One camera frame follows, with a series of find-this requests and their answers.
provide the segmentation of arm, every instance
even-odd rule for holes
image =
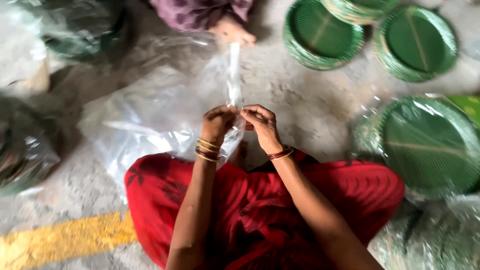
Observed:
[[[260,146],[268,155],[283,151],[275,115],[260,105],[245,106],[242,116],[251,122]],[[345,219],[303,175],[291,157],[272,161],[300,215],[337,269],[383,269],[362,245]]]
[[[205,114],[202,139],[220,146],[235,109],[217,107]],[[197,157],[192,180],[175,220],[166,270],[190,270],[205,261],[205,237],[212,208],[216,163]]]

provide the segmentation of gold bangle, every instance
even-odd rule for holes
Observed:
[[[203,146],[203,145],[201,145],[201,144],[197,144],[197,146],[200,147],[201,149],[207,150],[208,152],[220,154],[219,151],[214,151],[214,150],[212,150],[212,149],[210,149],[210,148],[208,148],[208,147],[205,147],[205,146]]]
[[[218,162],[218,160],[209,159],[209,158],[207,158],[207,157],[204,157],[204,156],[200,155],[199,153],[195,153],[195,154],[196,154],[198,157],[201,157],[201,158],[204,159],[204,160],[208,160],[208,161],[211,161],[211,162],[214,162],[214,163],[217,163],[217,162]]]
[[[272,159],[271,161],[280,160],[280,159],[282,159],[282,158],[286,158],[286,157],[290,156],[290,155],[293,153],[293,151],[294,151],[294,150],[293,150],[293,148],[292,148],[292,150],[290,151],[290,153],[288,153],[288,154],[286,154],[286,155],[284,155],[284,156],[281,156],[281,157],[279,157],[279,158]]]
[[[218,146],[216,146],[216,145],[214,145],[214,144],[211,144],[211,143],[209,143],[209,142],[207,142],[207,141],[205,141],[205,140],[197,139],[197,142],[198,142],[198,143],[202,143],[202,144],[206,144],[206,145],[208,145],[208,146],[211,146],[211,147],[213,147],[213,148],[217,148],[217,149],[220,150],[220,147],[218,147]]]

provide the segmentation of yellow painted line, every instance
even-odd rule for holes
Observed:
[[[136,243],[128,211],[67,221],[0,237],[0,269],[20,270]]]

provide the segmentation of red clothing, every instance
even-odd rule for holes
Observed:
[[[403,182],[382,165],[319,163],[298,150],[293,157],[365,246],[403,199]],[[163,269],[192,169],[193,163],[156,154],[138,159],[125,175],[138,239]],[[248,173],[230,163],[217,171],[207,239],[202,269],[332,269],[271,162]]]

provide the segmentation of woman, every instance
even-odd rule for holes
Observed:
[[[138,239],[161,268],[379,270],[368,242],[400,204],[404,185],[374,163],[319,163],[282,145],[275,115],[260,105],[241,116],[272,160],[244,172],[241,151],[216,171],[237,113],[204,116],[195,163],[145,156],[125,176]]]
[[[253,0],[150,0],[160,18],[178,31],[208,30],[227,42],[253,47],[243,24]]]

